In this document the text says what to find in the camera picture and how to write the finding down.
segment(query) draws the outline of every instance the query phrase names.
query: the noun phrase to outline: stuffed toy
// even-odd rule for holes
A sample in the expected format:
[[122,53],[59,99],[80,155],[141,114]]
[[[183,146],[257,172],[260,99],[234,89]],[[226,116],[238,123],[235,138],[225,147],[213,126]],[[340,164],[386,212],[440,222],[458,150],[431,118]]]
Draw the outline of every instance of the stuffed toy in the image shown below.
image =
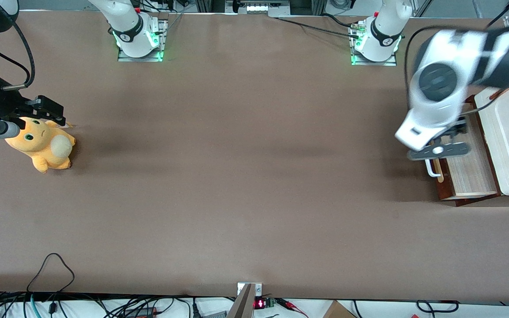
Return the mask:
[[14,149],[21,151],[33,159],[34,167],[46,173],[51,169],[68,169],[72,166],[69,155],[76,139],[57,128],[54,121],[46,123],[40,119],[21,117],[25,121],[25,129],[19,135],[5,141]]

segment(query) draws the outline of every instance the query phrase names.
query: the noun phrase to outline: cable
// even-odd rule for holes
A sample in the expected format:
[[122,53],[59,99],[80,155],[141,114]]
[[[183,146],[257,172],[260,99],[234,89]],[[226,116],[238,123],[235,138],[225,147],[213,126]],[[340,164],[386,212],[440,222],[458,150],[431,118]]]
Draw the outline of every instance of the cable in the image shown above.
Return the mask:
[[175,298],[175,300],[179,301],[179,302],[183,302],[184,304],[188,305],[188,316],[190,318],[192,318],[192,306],[190,306],[190,304],[188,304],[188,302],[186,302],[185,300],[181,300],[180,298]]
[[355,312],[357,312],[357,316],[359,316],[359,318],[362,318],[360,312],[359,312],[359,307],[357,306],[357,300],[356,299],[353,299],[353,304],[355,305]]
[[299,26],[310,28],[310,29],[314,29],[314,30],[318,30],[318,31],[321,31],[321,32],[327,32],[329,34],[336,34],[336,35],[340,35],[340,36],[346,36],[348,38],[359,38],[358,36],[356,36],[354,34],[342,34],[341,32],[335,32],[335,31],[331,31],[331,30],[327,30],[327,29],[322,29],[322,28],[318,28],[317,26],[310,26],[309,24],[295,22],[295,21],[292,21],[292,20],[284,20],[284,19],[281,19],[281,18],[274,18],[274,19],[280,20],[280,21],[283,21],[283,22],[289,22],[289,23],[297,24]]
[[350,28],[351,24],[352,24],[352,23],[350,23],[350,24],[343,23],[343,22],[339,21],[339,19],[337,19],[335,16],[333,16],[331,14],[328,14],[328,13],[324,13],[321,16],[327,16],[329,18],[332,18],[332,20],[335,21],[336,24],[339,24],[340,26],[344,26],[344,27],[347,27],[347,28]]
[[303,314],[303,316],[305,316],[305,318],[309,318],[309,316],[307,316],[307,314],[305,314],[305,312],[303,312],[302,310],[295,309],[294,311],[299,312],[300,314]]
[[[424,308],[422,308],[420,306],[420,303],[426,304],[429,309],[425,310]],[[416,307],[419,310],[421,310],[422,312],[425,312],[426,314],[432,314],[432,317],[436,318],[436,316],[435,316],[436,312],[439,312],[441,314],[450,314],[451,312],[455,312],[455,311],[459,310],[459,302],[455,301],[455,302],[453,302],[453,304],[455,304],[455,308],[450,309],[450,310],[434,310],[433,307],[431,306],[431,304],[427,300],[418,300],[416,302]]]
[[143,7],[147,7],[147,8],[152,8],[158,12],[162,12],[163,11],[171,11],[170,9],[165,9],[165,8],[156,8],[155,6],[152,5],[152,3],[150,3],[149,0],[145,0],[145,2],[147,2],[147,4],[144,4],[142,1],[139,1],[139,4]]
[[494,103],[494,101],[496,101],[496,99],[498,99],[497,97],[489,102],[487,102],[483,107],[479,107],[479,108],[475,108],[473,110],[469,110],[469,111],[465,111],[464,113],[461,113],[461,115],[459,116],[466,116],[466,115],[471,115],[471,114],[475,114],[475,113],[478,113],[479,111],[489,107],[492,103]]
[[505,6],[504,10],[502,10],[495,18],[493,18],[485,27],[485,29],[489,28],[490,26],[492,26],[493,24],[495,24],[496,21],[498,21],[501,16],[503,16],[506,12],[508,12],[509,10],[509,2],[508,4]]
[[[504,10],[502,10],[502,12],[500,12],[500,14],[498,14],[498,16],[496,16],[491,22],[489,22],[489,24],[487,24],[487,26],[484,28],[484,30],[486,30],[489,26],[491,26],[493,23],[495,23],[497,20],[499,20],[500,17],[503,16],[507,12],[508,9],[509,9],[509,3],[506,5],[506,8],[504,8]],[[409,79],[408,79],[409,78],[409,76],[408,76],[408,56],[409,56],[409,52],[410,52],[410,44],[412,44],[413,39],[418,34],[420,34],[421,32],[423,32],[425,30],[456,30],[456,31],[461,31],[461,32],[468,32],[468,31],[478,31],[478,32],[481,32],[481,30],[458,29],[458,28],[453,28],[453,27],[450,27],[450,26],[425,26],[423,28],[420,28],[416,32],[414,32],[414,34],[412,34],[412,36],[410,37],[410,40],[406,44],[406,52],[404,53],[404,83],[406,85],[406,98],[408,99],[408,109],[410,109],[410,83],[409,83]],[[506,26],[506,27],[504,27],[501,30],[502,30],[502,32],[509,32],[509,26]],[[485,107],[488,107],[489,104],[479,108],[475,112],[481,111]]]
[[27,318],[27,295],[23,297],[23,316]]
[[9,309],[11,309],[11,307],[13,306],[13,304],[15,303],[15,301],[17,300],[17,298],[18,298],[18,297],[19,297],[19,296],[15,296],[15,297],[13,298],[13,301],[11,302],[11,304],[9,304],[9,307],[6,307],[6,308],[5,308],[4,314],[2,314],[1,318],[6,318],[6,316],[7,316],[7,312],[9,311]]
[[182,11],[180,12],[180,14],[178,14],[178,16],[176,16],[176,19],[174,21],[172,21],[172,23],[170,23],[170,25],[168,26],[168,28],[166,28],[166,33],[168,32],[168,30],[170,30],[170,28],[174,25],[174,23],[176,23],[178,20],[180,20],[180,18],[182,18],[182,14],[184,14],[184,12],[186,12],[186,10],[188,10],[189,8],[183,8]]
[[60,261],[62,262],[62,265],[64,265],[64,267],[66,267],[66,269],[70,272],[70,274],[72,274],[72,280],[70,280],[70,282],[68,284],[66,284],[63,288],[60,288],[59,290],[57,290],[56,293],[62,292],[63,290],[65,290],[65,288],[67,288],[68,286],[70,286],[74,282],[74,280],[76,279],[76,274],[74,274],[73,270],[68,265],[66,265],[66,262],[64,261],[64,258],[62,258],[62,256],[60,256],[60,254],[58,254],[58,253],[50,253],[49,255],[47,255],[44,258],[44,261],[42,261],[42,265],[41,265],[40,269],[38,270],[37,274],[33,277],[32,280],[30,280],[29,284],[27,285],[27,292],[31,292],[30,289],[29,289],[30,285],[33,284],[34,281],[38,278],[38,276],[42,272],[42,269],[44,268],[44,265],[46,264],[46,261],[52,255],[58,256],[58,258],[60,258]]
[[30,295],[30,306],[33,308],[34,315],[37,316],[37,318],[42,318],[41,314],[38,312],[37,306],[34,304],[33,294]]
[[60,307],[60,311],[62,311],[64,318],[68,318],[68,316],[66,315],[66,312],[64,311],[64,308],[62,308],[62,303],[60,302],[60,299],[58,300],[58,306]]
[[27,56],[29,57],[30,62],[30,77],[28,80],[26,80],[23,83],[24,87],[29,87],[33,81],[34,81],[34,58],[33,53],[30,50],[29,44],[27,42],[27,39],[25,38],[25,35],[21,31],[20,27],[17,25],[17,23],[13,20],[11,16],[0,6],[1,13],[7,18],[7,20],[13,25],[15,30],[17,31],[17,34],[19,34],[19,37],[21,38],[21,41],[23,42],[23,45],[25,46],[25,49],[27,51]]
[[25,72],[25,74],[27,75],[27,78],[25,79],[25,83],[30,80],[30,71],[27,70],[27,68],[24,67],[21,63],[13,60],[12,58],[6,56],[5,54],[3,54],[1,52],[0,52],[0,57],[12,64],[15,64],[16,66],[20,67]]

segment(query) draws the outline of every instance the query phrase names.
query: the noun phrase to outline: red wire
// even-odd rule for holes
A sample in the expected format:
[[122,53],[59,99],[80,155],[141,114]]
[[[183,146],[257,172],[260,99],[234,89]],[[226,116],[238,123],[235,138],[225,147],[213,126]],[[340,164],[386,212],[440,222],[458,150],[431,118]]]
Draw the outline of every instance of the red wire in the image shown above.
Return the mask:
[[309,318],[309,317],[307,316],[307,314],[305,314],[305,312],[303,312],[302,310],[299,310],[299,308],[295,307],[295,308],[293,308],[293,310],[294,310],[295,312],[299,312],[300,314],[303,314],[303,316],[305,316],[305,318]]
[[287,302],[286,303],[286,306],[288,306],[291,310],[294,310],[295,312],[299,313],[299,314],[303,314],[303,316],[305,316],[305,318],[309,318],[309,316],[307,316],[307,314],[305,314],[305,312],[303,312],[301,309],[297,308],[294,304],[292,304],[291,302]]

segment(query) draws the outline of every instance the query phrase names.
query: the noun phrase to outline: drawer handle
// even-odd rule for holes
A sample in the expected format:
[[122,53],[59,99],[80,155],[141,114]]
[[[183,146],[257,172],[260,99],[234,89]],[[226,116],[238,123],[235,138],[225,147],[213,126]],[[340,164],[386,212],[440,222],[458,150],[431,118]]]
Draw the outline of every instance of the drawer handle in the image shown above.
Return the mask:
[[431,167],[431,161],[430,161],[430,159],[426,159],[426,160],[425,160],[425,167],[426,167],[426,169],[427,169],[427,171],[428,171],[428,175],[429,175],[430,177],[432,177],[432,178],[438,178],[438,177],[441,177],[441,174],[433,172],[433,169],[432,169],[432,167]]

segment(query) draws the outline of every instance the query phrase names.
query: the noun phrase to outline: table surface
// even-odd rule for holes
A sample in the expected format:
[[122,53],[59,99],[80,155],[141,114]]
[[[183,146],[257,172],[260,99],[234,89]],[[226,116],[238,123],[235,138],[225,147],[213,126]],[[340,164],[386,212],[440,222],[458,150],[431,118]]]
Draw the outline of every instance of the table surface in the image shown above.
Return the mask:
[[[118,63],[98,12],[18,23],[37,67],[23,95],[64,105],[78,144],[72,169],[42,175],[0,140],[0,290],[58,252],[71,292],[232,295],[246,280],[299,298],[509,300],[509,198],[438,202],[393,137],[402,50],[397,67],[351,66],[346,38],[186,15],[164,62]],[[405,34],[434,23],[483,25]],[[27,62],[11,30],[0,50]],[[21,72],[0,59],[2,78]],[[33,289],[67,281],[53,259]]]

